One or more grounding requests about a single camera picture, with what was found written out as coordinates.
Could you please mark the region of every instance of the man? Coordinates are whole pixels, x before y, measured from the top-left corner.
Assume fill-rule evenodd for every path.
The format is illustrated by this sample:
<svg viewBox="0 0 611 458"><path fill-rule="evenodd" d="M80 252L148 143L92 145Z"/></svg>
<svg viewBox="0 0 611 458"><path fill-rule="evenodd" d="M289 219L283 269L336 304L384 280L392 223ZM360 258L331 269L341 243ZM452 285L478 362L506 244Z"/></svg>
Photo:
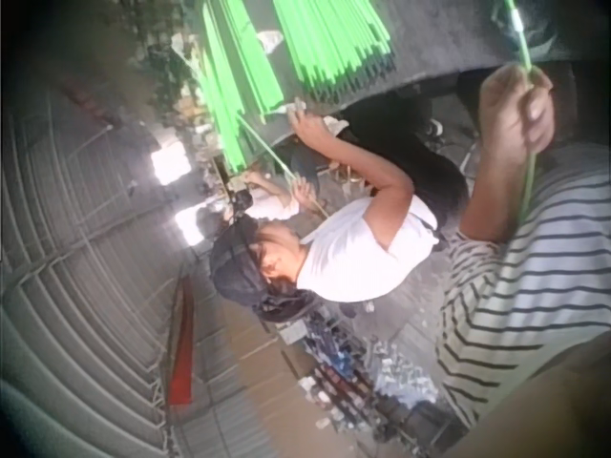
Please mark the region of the man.
<svg viewBox="0 0 611 458"><path fill-rule="evenodd" d="M436 346L442 390L474 431L448 457L604 456L593 450L609 446L609 149L545 151L551 90L543 72L528 81L517 66L481 88L482 158L451 240ZM518 221L528 157L541 152Z"/></svg>

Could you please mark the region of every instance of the light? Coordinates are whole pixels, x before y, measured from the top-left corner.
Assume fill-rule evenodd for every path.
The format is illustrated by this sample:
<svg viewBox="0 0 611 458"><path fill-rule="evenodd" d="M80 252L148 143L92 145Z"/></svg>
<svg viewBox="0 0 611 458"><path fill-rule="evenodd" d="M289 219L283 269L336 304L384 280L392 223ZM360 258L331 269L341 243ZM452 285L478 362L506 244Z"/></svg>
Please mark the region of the light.
<svg viewBox="0 0 611 458"><path fill-rule="evenodd" d="M184 239L189 246L195 246L203 242L203 235L198 227L196 215L198 210L205 205L206 202L194 205L176 213L174 216L176 224L179 226L180 231L182 231Z"/></svg>
<svg viewBox="0 0 611 458"><path fill-rule="evenodd" d="M163 186L191 172L191 164L184 151L184 145L179 141L151 153L151 159L155 175Z"/></svg>

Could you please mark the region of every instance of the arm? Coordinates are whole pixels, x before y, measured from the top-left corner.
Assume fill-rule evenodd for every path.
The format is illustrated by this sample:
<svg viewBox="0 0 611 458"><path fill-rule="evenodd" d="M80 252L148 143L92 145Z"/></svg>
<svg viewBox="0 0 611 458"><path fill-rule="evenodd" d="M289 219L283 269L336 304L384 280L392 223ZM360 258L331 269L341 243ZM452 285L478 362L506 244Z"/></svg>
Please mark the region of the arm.
<svg viewBox="0 0 611 458"><path fill-rule="evenodd" d="M525 174L525 158L511 161L482 156L460 231L473 240L507 241L516 230Z"/></svg>
<svg viewBox="0 0 611 458"><path fill-rule="evenodd" d="M460 222L469 239L505 242L517 226L528 155L554 136L552 83L540 70L503 67L482 85L479 116L482 158L474 193Z"/></svg>
<svg viewBox="0 0 611 458"><path fill-rule="evenodd" d="M286 189L278 186L269 179L266 179L258 172L247 172L244 174L243 179L247 183L256 184L257 186L262 187L267 193L269 193L269 195L277 197L282 203L283 207L287 207L292 200L290 193Z"/></svg>
<svg viewBox="0 0 611 458"><path fill-rule="evenodd" d="M320 117L298 112L290 113L289 118L307 146L349 165L378 189L364 218L377 242L388 250L410 209L414 192L411 178L382 157L334 137Z"/></svg>

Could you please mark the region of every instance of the black and white striped shirt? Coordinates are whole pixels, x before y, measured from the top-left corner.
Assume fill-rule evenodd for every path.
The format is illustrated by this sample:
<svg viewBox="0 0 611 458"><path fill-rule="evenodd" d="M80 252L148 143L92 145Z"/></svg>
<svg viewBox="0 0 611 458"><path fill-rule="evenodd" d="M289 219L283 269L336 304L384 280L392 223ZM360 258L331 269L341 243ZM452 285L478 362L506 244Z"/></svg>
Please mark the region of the black and white striped shirt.
<svg viewBox="0 0 611 458"><path fill-rule="evenodd" d="M573 145L536 181L506 245L452 240L436 353L442 391L474 425L565 349L611 328L609 151Z"/></svg>

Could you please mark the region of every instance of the metal roof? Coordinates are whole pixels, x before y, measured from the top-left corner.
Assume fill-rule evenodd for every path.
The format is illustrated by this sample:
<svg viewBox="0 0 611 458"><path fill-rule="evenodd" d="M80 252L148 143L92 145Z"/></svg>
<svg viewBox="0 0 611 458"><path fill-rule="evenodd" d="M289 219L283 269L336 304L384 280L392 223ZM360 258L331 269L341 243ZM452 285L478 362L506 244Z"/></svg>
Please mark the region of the metal roof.
<svg viewBox="0 0 611 458"><path fill-rule="evenodd" d="M203 337L219 330L207 281L194 281L194 403L164 427L158 363L193 259L174 221L184 202L158 184L154 141L104 81L83 79L120 129L22 76L3 99L5 414L41 456L275 456L222 332Z"/></svg>

